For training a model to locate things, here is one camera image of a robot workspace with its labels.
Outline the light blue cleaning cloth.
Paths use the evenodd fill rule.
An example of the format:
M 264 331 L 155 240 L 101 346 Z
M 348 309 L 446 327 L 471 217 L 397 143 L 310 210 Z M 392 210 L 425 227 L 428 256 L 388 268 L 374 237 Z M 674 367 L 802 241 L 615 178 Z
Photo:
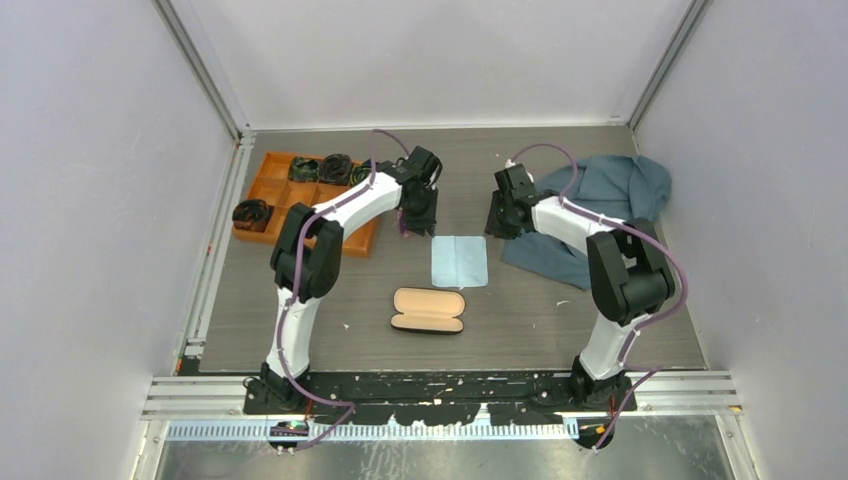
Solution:
M 431 284 L 438 288 L 479 288 L 489 283 L 487 245 L 482 236 L 431 239 Z

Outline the purple sunglasses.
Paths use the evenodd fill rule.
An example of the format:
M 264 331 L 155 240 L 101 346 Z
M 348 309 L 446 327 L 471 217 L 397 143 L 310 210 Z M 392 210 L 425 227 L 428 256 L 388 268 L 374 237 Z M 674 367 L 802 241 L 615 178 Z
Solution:
M 397 210 L 397 227 L 402 238 L 408 238 L 411 235 L 407 227 L 404 212 L 400 209 Z

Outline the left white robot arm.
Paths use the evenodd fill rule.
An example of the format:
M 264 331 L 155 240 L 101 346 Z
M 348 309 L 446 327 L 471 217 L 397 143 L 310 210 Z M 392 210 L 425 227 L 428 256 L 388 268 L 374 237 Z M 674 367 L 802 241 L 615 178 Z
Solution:
M 397 210 L 407 231 L 435 234 L 441 160 L 417 146 L 396 162 L 371 162 L 368 177 L 315 206 L 290 208 L 270 266 L 278 290 L 271 349 L 262 367 L 268 400 L 280 412 L 298 412 L 307 398 L 299 381 L 309 369 L 309 344 L 322 299 L 335 286 L 343 244 L 356 230 Z

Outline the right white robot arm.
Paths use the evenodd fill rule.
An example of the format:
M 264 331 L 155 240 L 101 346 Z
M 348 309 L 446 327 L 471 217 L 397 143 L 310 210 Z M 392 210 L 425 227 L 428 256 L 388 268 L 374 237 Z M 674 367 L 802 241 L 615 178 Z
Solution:
M 521 164 L 494 175 L 487 234 L 515 239 L 535 232 L 582 252 L 598 317 L 587 345 L 575 358 L 569 388 L 574 403 L 596 410 L 618 386 L 638 325 L 675 293 L 667 250 L 645 218 L 608 218 L 537 189 Z

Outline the black glasses case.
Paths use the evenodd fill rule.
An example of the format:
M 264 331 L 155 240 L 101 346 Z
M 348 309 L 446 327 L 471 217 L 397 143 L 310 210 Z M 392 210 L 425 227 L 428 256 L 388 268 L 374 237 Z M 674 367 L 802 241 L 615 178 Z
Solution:
M 460 316 L 466 302 L 458 292 L 403 287 L 395 292 L 393 305 L 390 325 L 396 330 L 445 335 L 464 330 Z

